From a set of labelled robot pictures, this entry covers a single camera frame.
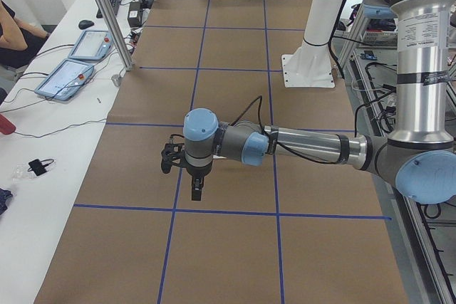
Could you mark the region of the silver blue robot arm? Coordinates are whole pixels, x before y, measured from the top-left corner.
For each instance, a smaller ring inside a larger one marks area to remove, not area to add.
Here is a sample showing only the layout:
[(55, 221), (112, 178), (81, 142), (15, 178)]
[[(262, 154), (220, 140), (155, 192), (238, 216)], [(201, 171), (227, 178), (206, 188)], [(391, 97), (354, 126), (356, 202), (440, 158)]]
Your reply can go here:
[(267, 154), (292, 154), (317, 164), (350, 164), (381, 177), (420, 204), (455, 195), (453, 138), (445, 129), (450, 7), (455, 0), (364, 0), (366, 14), (398, 18), (395, 127), (386, 137), (327, 135), (250, 122), (221, 122), (205, 108), (184, 122), (183, 168), (200, 200), (214, 156), (258, 166)]

